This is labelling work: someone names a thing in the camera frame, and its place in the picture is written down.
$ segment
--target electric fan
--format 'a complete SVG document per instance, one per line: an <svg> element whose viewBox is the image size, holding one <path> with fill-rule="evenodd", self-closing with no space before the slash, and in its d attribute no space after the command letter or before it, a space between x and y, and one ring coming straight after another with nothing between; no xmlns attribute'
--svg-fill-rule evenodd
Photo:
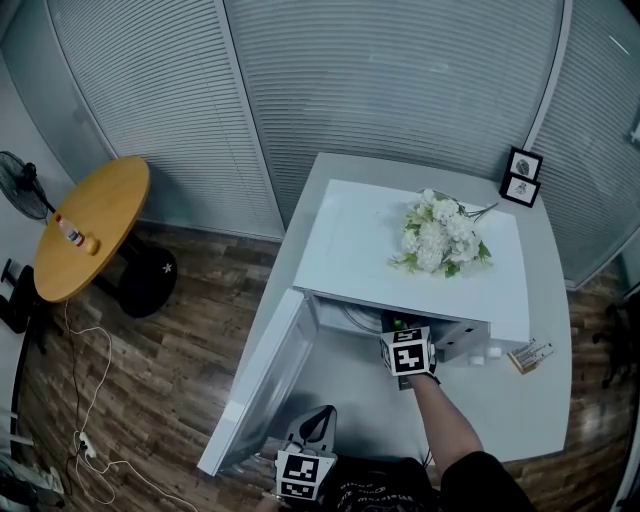
<svg viewBox="0 0 640 512"><path fill-rule="evenodd" d="M47 210L55 211L38 181L36 166L25 164L8 151L0 151L0 188L11 204L30 219L42 220L47 217Z"/></svg>

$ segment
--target white flower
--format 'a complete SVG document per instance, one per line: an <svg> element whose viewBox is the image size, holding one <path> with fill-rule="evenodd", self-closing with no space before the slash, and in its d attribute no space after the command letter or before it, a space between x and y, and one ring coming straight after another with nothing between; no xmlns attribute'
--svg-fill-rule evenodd
<svg viewBox="0 0 640 512"><path fill-rule="evenodd" d="M473 221L456 213L447 221L446 231L454 242L469 240L473 237Z"/></svg>
<svg viewBox="0 0 640 512"><path fill-rule="evenodd" d="M466 263L472 261L480 251L480 242L482 239L478 235L473 235L468 240L457 242L454 246L454 252L449 259L454 263Z"/></svg>
<svg viewBox="0 0 640 512"><path fill-rule="evenodd" d="M444 229L438 222L425 222L420 226L420 243L444 252L449 245Z"/></svg>
<svg viewBox="0 0 640 512"><path fill-rule="evenodd" d="M431 190L430 188L425 188L422 192L422 196L420 197L420 202L423 205L430 205L434 199L435 195L433 193L433 190Z"/></svg>
<svg viewBox="0 0 640 512"><path fill-rule="evenodd" d="M420 246L418 249L418 266L426 272L434 272L442 263L442 249L440 247Z"/></svg>
<svg viewBox="0 0 640 512"><path fill-rule="evenodd" d="M420 242L415 232L412 229L408 229L402 236L402 250L404 252L417 252L420 247Z"/></svg>
<svg viewBox="0 0 640 512"><path fill-rule="evenodd" d="M458 213L458 203L451 199L443 199L433 203L433 218L443 224Z"/></svg>

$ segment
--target black picture frame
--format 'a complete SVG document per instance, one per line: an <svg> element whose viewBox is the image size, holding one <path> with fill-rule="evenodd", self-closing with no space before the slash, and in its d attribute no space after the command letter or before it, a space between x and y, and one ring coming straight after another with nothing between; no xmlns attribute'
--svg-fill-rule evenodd
<svg viewBox="0 0 640 512"><path fill-rule="evenodd" d="M531 160L535 160L537 162L535 171L532 174L523 174L521 171L514 171L514 160L517 156L522 156L522 160L525 160L526 164L530 164ZM535 153L530 153L529 151L523 151L522 149L518 149L516 147L511 146L511 152L509 153L509 160L507 161L507 173L514 174L516 176L520 176L523 178L527 178L531 181L536 181L538 179L538 174L540 174L540 168L542 167L542 157L540 155L536 155Z"/></svg>
<svg viewBox="0 0 640 512"><path fill-rule="evenodd" d="M527 201L523 201L522 199L515 197L513 195L509 195L509 186L511 185L511 181L512 180L519 180L522 181L532 187L535 188L535 191L533 192L533 196L531 196L531 201L527 202ZM504 178L502 179L502 185L500 185L500 195L504 198L504 199L508 199L509 201L513 201L514 203L518 203L521 204L523 206L526 206L528 208L531 208L533 206L533 204L536 202L536 197L538 197L538 192L540 191L540 183L538 183L537 181L533 181L530 179L527 179L523 176L518 176L517 174L513 174L509 171L504 173Z"/></svg>

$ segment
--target window blinds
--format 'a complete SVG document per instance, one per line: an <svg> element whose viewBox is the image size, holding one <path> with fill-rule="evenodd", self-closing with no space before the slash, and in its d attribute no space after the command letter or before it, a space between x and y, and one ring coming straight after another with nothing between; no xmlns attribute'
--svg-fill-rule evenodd
<svg viewBox="0 0 640 512"><path fill-rule="evenodd" d="M225 2L278 204L319 151L499 179L546 86L562 1Z"/></svg>
<svg viewBox="0 0 640 512"><path fill-rule="evenodd" d="M567 50L533 150L565 278L580 285L640 225L640 25L620 0L574 2Z"/></svg>
<svg viewBox="0 0 640 512"><path fill-rule="evenodd" d="M48 4L70 67L111 145L152 167L148 215L282 236L213 1Z"/></svg>

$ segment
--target wooden floor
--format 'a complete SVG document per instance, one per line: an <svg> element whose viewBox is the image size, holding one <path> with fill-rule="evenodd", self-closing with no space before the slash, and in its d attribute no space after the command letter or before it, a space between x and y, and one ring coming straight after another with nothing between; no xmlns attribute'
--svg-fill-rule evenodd
<svg viewBox="0 0 640 512"><path fill-rule="evenodd" d="M197 461L227 399L255 310L279 246L269 242L197 231L142 226L141 238L169 248L178 262L176 290L150 318L133 320L97 289L69 302L74 330L96 324L113 339L113 360L86 428L98 451L97 465L128 460L144 476L203 511L251 510L261 489L271 485L271 465L254 457L243 473L212 478ZM117 275L114 262L107 275ZM616 298L616 282L606 274L581 293L570 294L573 388L565 450L507 465L540 511L609 510L624 470L634 379L601 389L607 347L591 336L606 325L605 307ZM54 309L64 327L64 306ZM20 431L34 449L20 449L25 462L56 466L74 454L74 430L82 424L107 364L108 343L99 331L73 336L80 419L68 336L47 334L46 356L32 347L22 377ZM188 507L164 498L126 466L107 475L117 497L108 506L92 503L77 485L67 510L174 511ZM104 501L107 487L82 469L90 492Z"/></svg>

